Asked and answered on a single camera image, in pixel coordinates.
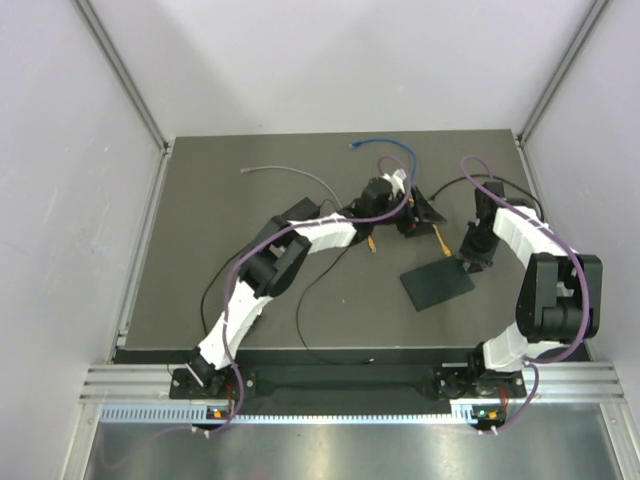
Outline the dark grey network switch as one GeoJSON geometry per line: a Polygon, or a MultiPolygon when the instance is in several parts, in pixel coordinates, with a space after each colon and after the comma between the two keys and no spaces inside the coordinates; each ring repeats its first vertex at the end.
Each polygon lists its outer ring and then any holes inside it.
{"type": "Polygon", "coordinates": [[[416,311],[423,311],[474,290],[461,263],[446,257],[400,275],[416,311]]]}

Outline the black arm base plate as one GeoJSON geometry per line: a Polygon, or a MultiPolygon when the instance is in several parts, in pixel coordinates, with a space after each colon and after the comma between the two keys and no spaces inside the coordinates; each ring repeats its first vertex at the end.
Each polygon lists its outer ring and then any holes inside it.
{"type": "Polygon", "coordinates": [[[227,367],[200,384],[187,368],[173,373],[172,399],[232,399],[245,389],[245,401],[282,401],[289,406],[322,406],[331,403],[345,406],[349,401],[367,400],[402,402],[437,402],[462,398],[501,397],[521,399],[526,395],[523,375],[516,373],[477,372],[469,366],[428,364],[355,365],[289,364],[243,365],[239,368],[243,383],[227,367]]]}

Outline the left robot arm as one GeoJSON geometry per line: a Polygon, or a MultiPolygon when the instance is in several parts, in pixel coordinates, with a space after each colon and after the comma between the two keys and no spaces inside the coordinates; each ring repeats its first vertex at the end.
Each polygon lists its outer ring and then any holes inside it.
{"type": "Polygon", "coordinates": [[[445,222],[402,170],[370,179],[359,197],[327,216],[272,217],[231,268],[220,317],[187,357],[192,384],[209,397],[224,390],[224,369],[234,362],[243,338],[264,307],[292,285],[308,256],[347,249],[366,240],[378,225],[393,225],[413,238],[445,222]]]}

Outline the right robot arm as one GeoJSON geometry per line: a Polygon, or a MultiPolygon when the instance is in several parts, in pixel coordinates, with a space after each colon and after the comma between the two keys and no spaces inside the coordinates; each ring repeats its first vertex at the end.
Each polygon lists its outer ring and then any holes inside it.
{"type": "Polygon", "coordinates": [[[534,208],[505,197],[499,181],[477,185],[476,219],[456,255],[462,269],[480,273],[507,245],[525,269],[515,319],[468,357],[467,384],[480,396],[515,383],[527,360],[563,360],[600,329],[603,264],[559,239],[534,208]]]}

